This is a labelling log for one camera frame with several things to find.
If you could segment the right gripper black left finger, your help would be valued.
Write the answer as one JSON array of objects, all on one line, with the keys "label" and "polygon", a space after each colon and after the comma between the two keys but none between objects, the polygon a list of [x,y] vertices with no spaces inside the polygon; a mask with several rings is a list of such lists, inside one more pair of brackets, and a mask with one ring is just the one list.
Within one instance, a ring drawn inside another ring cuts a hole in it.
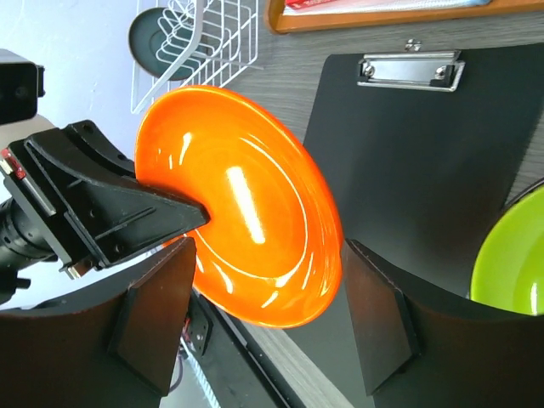
[{"label": "right gripper black left finger", "polygon": [[106,279],[1,314],[4,407],[157,407],[168,395],[196,244],[183,238]]}]

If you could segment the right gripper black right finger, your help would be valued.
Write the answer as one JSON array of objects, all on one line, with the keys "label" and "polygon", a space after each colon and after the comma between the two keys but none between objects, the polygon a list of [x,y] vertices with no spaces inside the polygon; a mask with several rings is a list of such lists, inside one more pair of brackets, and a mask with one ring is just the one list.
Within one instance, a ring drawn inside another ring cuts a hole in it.
[{"label": "right gripper black right finger", "polygon": [[543,319],[448,292],[343,246],[365,392],[377,407],[540,407]]}]

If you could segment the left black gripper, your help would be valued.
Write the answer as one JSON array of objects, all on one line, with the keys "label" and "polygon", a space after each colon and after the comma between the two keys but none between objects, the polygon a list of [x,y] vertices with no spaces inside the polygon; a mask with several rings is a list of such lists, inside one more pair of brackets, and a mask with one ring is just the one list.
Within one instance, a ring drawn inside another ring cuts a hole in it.
[{"label": "left black gripper", "polygon": [[31,281],[19,272],[62,263],[72,279],[121,264],[210,220],[205,207],[141,184],[134,163],[91,121],[1,143],[10,198],[1,205],[1,300]]}]

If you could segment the lime green plate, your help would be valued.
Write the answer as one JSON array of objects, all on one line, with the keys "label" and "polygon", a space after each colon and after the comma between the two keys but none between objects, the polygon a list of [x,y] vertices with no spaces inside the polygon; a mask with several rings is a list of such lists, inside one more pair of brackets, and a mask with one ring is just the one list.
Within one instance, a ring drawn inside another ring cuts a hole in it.
[{"label": "lime green plate", "polygon": [[471,300],[522,315],[543,314],[543,189],[508,209],[476,257]]}]

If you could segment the orange plate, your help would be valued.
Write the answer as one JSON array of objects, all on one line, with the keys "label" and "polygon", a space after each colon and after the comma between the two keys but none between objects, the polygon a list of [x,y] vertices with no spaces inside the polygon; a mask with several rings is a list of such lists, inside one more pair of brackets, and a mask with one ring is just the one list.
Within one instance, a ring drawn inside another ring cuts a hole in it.
[{"label": "orange plate", "polygon": [[139,182],[201,203],[195,289],[223,311],[268,328],[303,326],[332,304],[343,278],[343,231],[320,169],[268,110],[226,88],[187,86],[145,112]]}]

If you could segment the dark teal plate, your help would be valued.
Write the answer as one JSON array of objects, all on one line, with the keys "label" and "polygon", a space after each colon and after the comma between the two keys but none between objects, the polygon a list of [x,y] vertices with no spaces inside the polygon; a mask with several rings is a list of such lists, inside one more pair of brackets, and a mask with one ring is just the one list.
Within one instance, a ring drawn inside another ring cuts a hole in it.
[{"label": "dark teal plate", "polygon": [[130,25],[128,44],[137,64],[160,78],[189,45],[192,34],[192,19],[183,12],[149,8]]}]

